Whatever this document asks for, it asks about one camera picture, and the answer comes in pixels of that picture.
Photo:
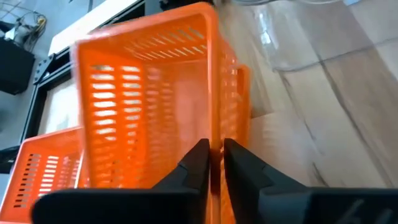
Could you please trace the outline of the orange plastic basket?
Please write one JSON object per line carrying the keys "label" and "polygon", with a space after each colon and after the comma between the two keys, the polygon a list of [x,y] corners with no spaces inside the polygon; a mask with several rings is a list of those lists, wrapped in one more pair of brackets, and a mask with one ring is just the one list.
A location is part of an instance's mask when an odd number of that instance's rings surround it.
{"label": "orange plastic basket", "polygon": [[30,224],[30,209],[36,200],[77,186],[79,130],[65,129],[22,143],[0,205],[0,224]]}
{"label": "orange plastic basket", "polygon": [[94,30],[71,49],[90,186],[149,188],[210,142],[206,224],[235,224],[223,141],[248,142],[249,69],[198,2]]}

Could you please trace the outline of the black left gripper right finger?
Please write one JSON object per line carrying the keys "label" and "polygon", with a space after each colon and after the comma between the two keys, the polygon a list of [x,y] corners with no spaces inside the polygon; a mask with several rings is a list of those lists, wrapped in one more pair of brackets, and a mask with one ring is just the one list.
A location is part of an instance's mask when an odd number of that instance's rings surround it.
{"label": "black left gripper right finger", "polygon": [[224,166],[242,224],[398,224],[398,189],[306,187],[233,139]]}

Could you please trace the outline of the black equipment case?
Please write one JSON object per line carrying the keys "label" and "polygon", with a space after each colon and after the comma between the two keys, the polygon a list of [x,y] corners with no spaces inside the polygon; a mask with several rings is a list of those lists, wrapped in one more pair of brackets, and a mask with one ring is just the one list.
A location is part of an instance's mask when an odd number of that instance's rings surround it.
{"label": "black equipment case", "polygon": [[26,91],[34,62],[34,54],[0,39],[0,91],[12,95]]}

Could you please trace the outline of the white panel board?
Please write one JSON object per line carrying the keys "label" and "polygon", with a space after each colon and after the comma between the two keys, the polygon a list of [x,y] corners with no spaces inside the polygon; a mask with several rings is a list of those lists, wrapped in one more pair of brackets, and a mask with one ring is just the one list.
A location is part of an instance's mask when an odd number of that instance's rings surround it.
{"label": "white panel board", "polygon": [[105,0],[72,25],[56,34],[51,41],[48,56],[61,52],[81,36],[102,26],[129,6],[134,6],[137,3],[138,0]]}

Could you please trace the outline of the left clear plastic bin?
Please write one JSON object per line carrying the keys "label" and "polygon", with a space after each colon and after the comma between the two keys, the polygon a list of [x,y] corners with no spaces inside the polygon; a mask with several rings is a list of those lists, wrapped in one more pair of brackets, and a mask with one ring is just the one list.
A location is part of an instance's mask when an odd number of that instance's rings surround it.
{"label": "left clear plastic bin", "polygon": [[249,148],[295,180],[398,188],[398,0],[214,0],[252,71]]}

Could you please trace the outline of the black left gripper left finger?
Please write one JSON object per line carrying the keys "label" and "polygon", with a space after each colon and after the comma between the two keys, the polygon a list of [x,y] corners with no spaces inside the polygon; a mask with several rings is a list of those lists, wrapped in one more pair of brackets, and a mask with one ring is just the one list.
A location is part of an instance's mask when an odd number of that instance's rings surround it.
{"label": "black left gripper left finger", "polygon": [[66,189],[34,203],[33,224],[204,224],[208,139],[149,189]]}

